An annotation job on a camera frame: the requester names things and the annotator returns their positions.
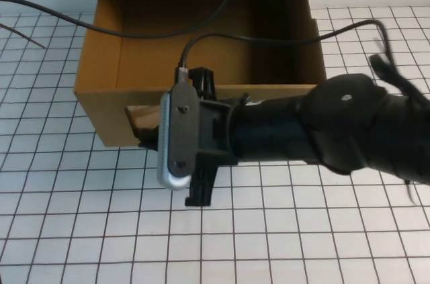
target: black cable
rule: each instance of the black cable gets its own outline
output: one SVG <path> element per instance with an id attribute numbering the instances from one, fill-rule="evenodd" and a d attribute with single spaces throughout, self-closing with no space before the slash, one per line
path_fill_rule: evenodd
<path id="1" fill-rule="evenodd" d="M 193 48 L 195 44 L 197 44 L 200 40 L 206 39 L 206 38 L 226 38 L 226 39 L 232 39 L 232 40 L 239 40 L 243 42 L 248 42 L 250 44 L 269 44 L 272 46 L 277 47 L 297 47 L 297 46 L 303 46 L 307 44 L 313 44 L 316 42 L 320 42 L 322 40 L 326 40 L 335 36 L 338 36 L 339 34 L 343 34 L 347 31 L 362 27 L 362 26 L 368 26 L 370 24 L 374 24 L 378 26 L 382 33 L 382 38 L 386 46 L 386 55 L 388 60 L 394 64 L 394 59 L 392 57 L 392 49 L 390 45 L 390 41 L 388 39 L 388 33 L 386 31 L 386 28 L 384 24 L 376 19 L 369 19 L 369 20 L 363 20 L 354 24 L 351 24 L 349 26 L 346 26 L 342 29 L 333 31 L 329 34 L 325 34 L 323 36 L 311 38 L 311 39 L 305 39 L 305 40 L 277 40 L 277 39 L 265 39 L 265 38 L 252 38 L 252 37 L 244 37 L 244 36 L 236 36 L 233 34 L 223 34 L 218 32 L 212 32 L 209 34 L 203 34 L 201 36 L 198 36 L 197 38 L 194 38 L 188 42 L 188 44 L 183 49 L 181 59 L 179 61 L 180 67 L 186 67 L 187 66 L 187 58 L 188 54 Z"/>
<path id="2" fill-rule="evenodd" d="M 213 22 L 220 15 L 220 13 L 224 10 L 224 8 L 226 7 L 226 5 L 228 3 L 228 0 L 223 0 L 222 3 L 220 4 L 220 6 L 215 10 L 215 12 L 208 19 L 206 19 L 206 20 L 200 22 L 199 24 L 192 26 L 190 28 L 186 28 L 186 29 L 178 30 L 178 31 L 174 31 L 174 32 L 167 32 L 164 34 L 125 34 L 123 32 L 117 32 L 117 31 L 108 30 L 105 28 L 93 26 L 90 23 L 85 23 L 85 22 L 73 19 L 72 17 L 61 14 L 60 12 L 54 11 L 52 9 L 49 9 L 47 7 L 38 5 L 37 3 L 33 3 L 30 1 L 26 1 L 26 0 L 0 0 L 0 1 L 17 3 L 20 5 L 25 5 L 27 7 L 32 7 L 33 9 L 37 9 L 41 12 L 53 15 L 54 17 L 57 17 L 59 19 L 73 23 L 77 26 L 87 28 L 88 30 L 100 32 L 102 34 L 109 34 L 111 36 L 117 36 L 117 37 L 121 37 L 121 38 L 132 38 L 132 39 L 163 39 L 163 38 L 171 38 L 171 37 L 180 36 L 183 34 L 188 34 L 188 33 L 193 32 L 193 31 L 197 31 L 197 30 L 202 29 L 203 27 L 207 26 L 209 23 Z"/>

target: white grid surface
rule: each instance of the white grid surface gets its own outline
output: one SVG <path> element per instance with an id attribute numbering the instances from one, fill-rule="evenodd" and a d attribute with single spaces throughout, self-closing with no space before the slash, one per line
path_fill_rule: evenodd
<path id="1" fill-rule="evenodd" d="M 321 33 L 389 28 L 400 71 L 430 94 L 430 7 L 315 9 Z M 83 21 L 92 15 L 74 14 Z M 430 187 L 300 162 L 221 168 L 213 204 L 161 189 L 154 152 L 105 148 L 73 95 L 85 30 L 47 15 L 1 23 L 3 284 L 429 284 Z M 376 28 L 323 42 L 327 74 L 365 73 Z M 392 93 L 396 89 L 377 81 Z"/>

